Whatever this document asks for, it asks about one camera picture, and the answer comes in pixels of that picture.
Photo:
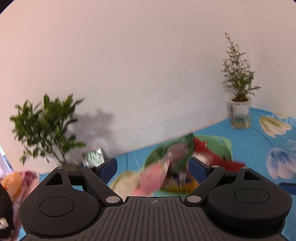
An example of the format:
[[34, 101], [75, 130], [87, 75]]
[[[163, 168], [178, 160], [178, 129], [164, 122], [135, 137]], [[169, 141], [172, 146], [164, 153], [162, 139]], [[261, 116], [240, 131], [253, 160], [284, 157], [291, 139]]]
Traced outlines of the small plant in clear cup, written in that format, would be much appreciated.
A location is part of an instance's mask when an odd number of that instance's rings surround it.
[[227, 57], [222, 60], [223, 85], [233, 93], [229, 100], [230, 125], [238, 130], [245, 130], [251, 127], [250, 108], [255, 91], [260, 87], [253, 85], [255, 72], [251, 69], [250, 61], [245, 59], [245, 52], [231, 40], [230, 34], [225, 33], [229, 44], [226, 53]]

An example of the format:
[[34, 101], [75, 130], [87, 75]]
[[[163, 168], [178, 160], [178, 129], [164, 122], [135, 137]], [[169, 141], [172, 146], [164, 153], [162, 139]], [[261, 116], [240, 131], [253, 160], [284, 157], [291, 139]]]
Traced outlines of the yellow blue snack bag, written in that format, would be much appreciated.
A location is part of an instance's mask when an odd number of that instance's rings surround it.
[[199, 183], [189, 172], [168, 173], [162, 189], [168, 192], [191, 193]]

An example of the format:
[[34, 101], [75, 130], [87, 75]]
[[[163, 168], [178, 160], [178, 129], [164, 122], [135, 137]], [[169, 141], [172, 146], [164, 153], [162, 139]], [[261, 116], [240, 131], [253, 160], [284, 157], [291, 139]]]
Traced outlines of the large red envelope packet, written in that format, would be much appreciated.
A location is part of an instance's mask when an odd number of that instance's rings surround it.
[[207, 148], [207, 144], [207, 142], [202, 142], [197, 137], [194, 137], [194, 156], [207, 166], [221, 166], [226, 169], [226, 171], [232, 172], [238, 172], [240, 168], [245, 167], [245, 164], [242, 162], [233, 162], [225, 157], [219, 157]]

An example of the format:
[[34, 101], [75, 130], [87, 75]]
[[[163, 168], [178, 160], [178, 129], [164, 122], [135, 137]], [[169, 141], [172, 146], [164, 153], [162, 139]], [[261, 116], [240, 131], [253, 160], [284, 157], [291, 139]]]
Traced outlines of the green snack packet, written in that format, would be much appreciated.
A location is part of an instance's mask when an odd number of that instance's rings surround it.
[[189, 133], [163, 145], [161, 159], [168, 160], [169, 170], [173, 173], [184, 171], [187, 168], [189, 157], [195, 149], [194, 134]]

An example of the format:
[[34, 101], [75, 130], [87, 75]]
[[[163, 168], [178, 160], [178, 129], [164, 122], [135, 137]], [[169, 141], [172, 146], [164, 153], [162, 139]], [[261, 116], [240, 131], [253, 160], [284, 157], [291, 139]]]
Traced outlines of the black cap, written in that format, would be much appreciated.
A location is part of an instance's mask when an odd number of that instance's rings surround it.
[[14, 211], [8, 192], [1, 185], [1, 240], [11, 237], [14, 226]]

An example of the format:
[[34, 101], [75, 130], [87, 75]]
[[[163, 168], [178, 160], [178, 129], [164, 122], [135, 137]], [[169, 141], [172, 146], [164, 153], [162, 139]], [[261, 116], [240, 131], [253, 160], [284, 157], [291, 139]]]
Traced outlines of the pink folded cloth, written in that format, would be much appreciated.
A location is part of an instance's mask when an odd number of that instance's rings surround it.
[[27, 198], [27, 196], [36, 188], [39, 184], [39, 175], [31, 171], [20, 172], [22, 177], [22, 184], [20, 192], [17, 198], [13, 201], [13, 211], [14, 211], [14, 226], [15, 229], [12, 232], [11, 240], [18, 240], [18, 235], [21, 229], [21, 222], [19, 219], [19, 209], [22, 202]]

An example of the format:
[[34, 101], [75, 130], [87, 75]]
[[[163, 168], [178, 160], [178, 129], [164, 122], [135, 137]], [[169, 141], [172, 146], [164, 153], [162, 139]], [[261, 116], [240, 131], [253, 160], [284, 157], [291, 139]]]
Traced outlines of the pink snack packet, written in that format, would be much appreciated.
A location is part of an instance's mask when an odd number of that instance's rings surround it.
[[151, 196], [162, 187], [170, 161], [159, 161], [148, 165], [139, 176], [138, 186], [133, 191], [134, 196]]

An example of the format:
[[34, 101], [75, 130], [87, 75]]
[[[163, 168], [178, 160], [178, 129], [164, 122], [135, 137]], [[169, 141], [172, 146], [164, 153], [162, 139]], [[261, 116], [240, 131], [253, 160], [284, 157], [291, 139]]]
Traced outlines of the green plastic bowl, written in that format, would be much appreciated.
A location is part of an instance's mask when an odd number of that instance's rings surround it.
[[[232, 153], [231, 153], [232, 144], [229, 139], [224, 138], [224, 137], [219, 137], [219, 136], [203, 136], [203, 135], [197, 135], [197, 136], [194, 135], [194, 137], [197, 137], [202, 142], [207, 142], [208, 143], [207, 148], [209, 150], [211, 150], [212, 152], [214, 152], [219, 157], [221, 157], [221, 158], [225, 157], [226, 159], [232, 161]], [[144, 163], [145, 167], [147, 167], [148, 165], [150, 165], [154, 162], [158, 162], [158, 161], [162, 160], [160, 152], [163, 149], [164, 144], [158, 146], [150, 153], [150, 155], [147, 157], [147, 159]], [[188, 166], [183, 172], [189, 172]]]

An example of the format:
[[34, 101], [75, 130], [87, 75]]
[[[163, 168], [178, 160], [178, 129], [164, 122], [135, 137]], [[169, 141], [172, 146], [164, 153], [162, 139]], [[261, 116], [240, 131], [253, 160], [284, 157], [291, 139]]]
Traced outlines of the leafy plant in glass vase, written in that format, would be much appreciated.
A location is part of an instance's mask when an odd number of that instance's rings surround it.
[[86, 142], [77, 140], [68, 129], [78, 122], [74, 113], [83, 101], [82, 98], [75, 100], [73, 94], [65, 99], [50, 99], [45, 94], [43, 101], [36, 105], [29, 100], [23, 105], [16, 104], [17, 114], [10, 116], [10, 121], [14, 123], [15, 140], [23, 146], [20, 162], [25, 164], [30, 158], [41, 157], [47, 162], [53, 159], [66, 171], [77, 171], [78, 165], [70, 162], [67, 154], [73, 149], [86, 147]]

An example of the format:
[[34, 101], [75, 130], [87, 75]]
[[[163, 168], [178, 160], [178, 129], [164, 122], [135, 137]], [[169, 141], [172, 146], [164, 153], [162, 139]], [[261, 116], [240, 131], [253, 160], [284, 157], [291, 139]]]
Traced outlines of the white digital clock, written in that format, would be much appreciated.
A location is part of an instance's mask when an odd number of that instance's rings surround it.
[[92, 165], [92, 166], [98, 167], [108, 159], [109, 159], [109, 156], [107, 155], [106, 151], [102, 148], [98, 148], [96, 150], [92, 150], [89, 152], [84, 152], [82, 154], [83, 166]]

